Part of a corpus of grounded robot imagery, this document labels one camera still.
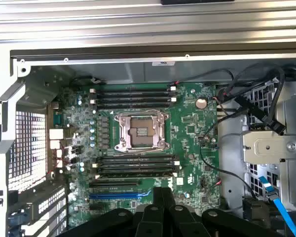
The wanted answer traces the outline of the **blue expansion slot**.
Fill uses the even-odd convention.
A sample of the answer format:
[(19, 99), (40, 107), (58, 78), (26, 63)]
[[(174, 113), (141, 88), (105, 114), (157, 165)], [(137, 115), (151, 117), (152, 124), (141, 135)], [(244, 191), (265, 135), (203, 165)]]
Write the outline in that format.
[(150, 191), (147, 193), (110, 193), (110, 194), (90, 194), (89, 199), (135, 199), (143, 198), (150, 195)]

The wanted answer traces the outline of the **black RAM slot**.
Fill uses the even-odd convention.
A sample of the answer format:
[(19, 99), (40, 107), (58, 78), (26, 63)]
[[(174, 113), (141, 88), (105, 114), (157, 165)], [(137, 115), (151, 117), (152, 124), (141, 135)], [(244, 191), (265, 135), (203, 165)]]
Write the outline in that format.
[(96, 174), (95, 179), (144, 179), (177, 177), (176, 172)]
[(178, 171), (180, 167), (99, 167), (97, 168), (100, 172), (174, 172)]
[(120, 156), (120, 157), (98, 157), (97, 161), (122, 161), (122, 160), (128, 160), (128, 161), (135, 161), (135, 160), (176, 160), (177, 157), (175, 155), (153, 155), (153, 156)]
[(100, 167), (101, 165), (180, 165), (179, 160), (175, 161), (115, 161), (115, 162), (102, 162), (93, 163), (92, 167)]
[(97, 94), (97, 98), (134, 98), (134, 97), (171, 97), (177, 96), (176, 93), (164, 93), (164, 92), (153, 92), (153, 93), (104, 93)]
[(173, 103), (143, 103), (143, 104), (103, 104), (98, 105), (98, 110), (108, 110), (108, 109), (146, 109), (146, 108), (170, 108), (173, 107), (175, 104)]
[(177, 97), (158, 97), (158, 98), (102, 98), (102, 99), (90, 99), (90, 104), (97, 103), (141, 103), (141, 102), (177, 102)]
[(136, 89), (136, 88), (126, 88), (121, 90), (104, 90), (104, 89), (89, 89), (90, 93), (148, 93), (148, 92), (174, 92), (177, 91), (175, 86), (169, 88), (155, 88), (155, 89)]

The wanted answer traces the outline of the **long black expansion slot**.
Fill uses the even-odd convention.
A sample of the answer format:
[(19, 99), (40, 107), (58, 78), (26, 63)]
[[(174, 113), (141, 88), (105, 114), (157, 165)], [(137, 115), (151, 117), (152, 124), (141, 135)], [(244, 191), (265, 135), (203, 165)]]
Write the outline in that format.
[(96, 187), (122, 187), (122, 186), (138, 186), (139, 182), (135, 181), (94, 181), (89, 183), (90, 188)]

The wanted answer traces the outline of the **green motherboard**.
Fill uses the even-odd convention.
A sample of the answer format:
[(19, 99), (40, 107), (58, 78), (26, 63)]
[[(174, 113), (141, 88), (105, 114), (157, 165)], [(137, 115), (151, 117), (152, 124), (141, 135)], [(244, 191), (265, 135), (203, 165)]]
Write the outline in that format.
[[(155, 89), (175, 86), (177, 102), (170, 108), (146, 109), (108, 109), (98, 110), (103, 104), (143, 104), (141, 103), (97, 103), (90, 104), (90, 99), (98, 99), (98, 93), (89, 89), (121, 90), (126, 88)], [(172, 190), (178, 204), (191, 206), (200, 214), (207, 208), (220, 202), (219, 192), (214, 185), (220, 181), (219, 175), (212, 169), (218, 165), (217, 134), (210, 131), (210, 126), (217, 121), (217, 108), (214, 101), (215, 87), (207, 83), (152, 83), (152, 84), (106, 84), (69, 85), (60, 90), (51, 104), (52, 121), (49, 124), (49, 151), (60, 175), (68, 186), (67, 218), (64, 225), (78, 227), (91, 219), (116, 208), (136, 212), (141, 205), (151, 204), (155, 187), (168, 187)], [(206, 98), (208, 106), (200, 110), (195, 101)], [(121, 113), (159, 110), (169, 114), (165, 122), (166, 142), (170, 148), (164, 151), (144, 154), (121, 153), (114, 149), (119, 143), (119, 126), (114, 117)], [(93, 168), (98, 157), (175, 155), (180, 161), (177, 177), (144, 179), (95, 179), (96, 174), (116, 173), (156, 173), (156, 172), (100, 172)], [(101, 165), (100, 167), (172, 167), (175, 165)], [(94, 181), (135, 181), (138, 186), (96, 187), (90, 188)], [(110, 193), (147, 193), (150, 195), (135, 199), (89, 199), (90, 194)], [(105, 203), (106, 210), (90, 211), (89, 204)]]

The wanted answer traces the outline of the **silver CPU socket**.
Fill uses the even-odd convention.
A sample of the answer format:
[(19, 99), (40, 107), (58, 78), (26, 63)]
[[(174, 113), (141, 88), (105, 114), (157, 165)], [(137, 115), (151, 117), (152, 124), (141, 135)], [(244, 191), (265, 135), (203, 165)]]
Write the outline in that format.
[(114, 117), (119, 126), (119, 143), (114, 149), (121, 153), (144, 154), (170, 148), (166, 142), (165, 122), (169, 114), (159, 110), (121, 113)]

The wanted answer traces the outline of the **round coin battery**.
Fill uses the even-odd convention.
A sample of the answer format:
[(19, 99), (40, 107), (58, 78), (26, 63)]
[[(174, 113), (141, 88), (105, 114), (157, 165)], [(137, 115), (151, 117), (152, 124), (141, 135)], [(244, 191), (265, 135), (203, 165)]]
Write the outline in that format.
[(208, 101), (206, 98), (198, 98), (195, 101), (195, 106), (196, 106), (196, 108), (203, 110), (208, 106)]

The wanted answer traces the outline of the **blue card retention clip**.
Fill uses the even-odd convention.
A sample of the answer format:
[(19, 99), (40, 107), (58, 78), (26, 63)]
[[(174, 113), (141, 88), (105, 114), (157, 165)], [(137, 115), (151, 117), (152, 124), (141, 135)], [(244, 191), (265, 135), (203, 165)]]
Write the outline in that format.
[(13, 212), (9, 215), (7, 223), (9, 226), (18, 226), (27, 224), (29, 221), (29, 213), (24, 209), (20, 209), (17, 212)]

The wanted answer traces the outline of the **grey open PC case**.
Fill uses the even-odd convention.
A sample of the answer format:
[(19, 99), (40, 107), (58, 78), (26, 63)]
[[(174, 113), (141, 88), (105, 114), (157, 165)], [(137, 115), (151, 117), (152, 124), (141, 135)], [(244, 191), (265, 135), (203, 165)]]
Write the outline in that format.
[[(243, 219), (242, 199), (252, 197), (268, 206), (270, 230), (296, 237), (296, 160), (246, 163), (240, 144), (246, 131), (296, 135), (296, 45), (14, 50), (9, 63), (0, 69), (0, 237), (85, 237), (86, 223), (64, 225), (69, 191), (49, 151), (50, 108), (62, 88), (101, 82), (214, 85), (220, 202), (203, 212)], [(9, 226), (20, 209), (30, 221)]]

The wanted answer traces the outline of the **silver disk bay bracket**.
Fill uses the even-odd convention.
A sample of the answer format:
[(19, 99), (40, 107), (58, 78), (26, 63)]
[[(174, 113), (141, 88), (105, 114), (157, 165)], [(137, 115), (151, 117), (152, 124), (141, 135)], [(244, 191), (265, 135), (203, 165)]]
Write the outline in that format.
[(296, 135), (278, 135), (273, 131), (246, 131), (240, 136), (244, 162), (276, 164), (296, 160)]

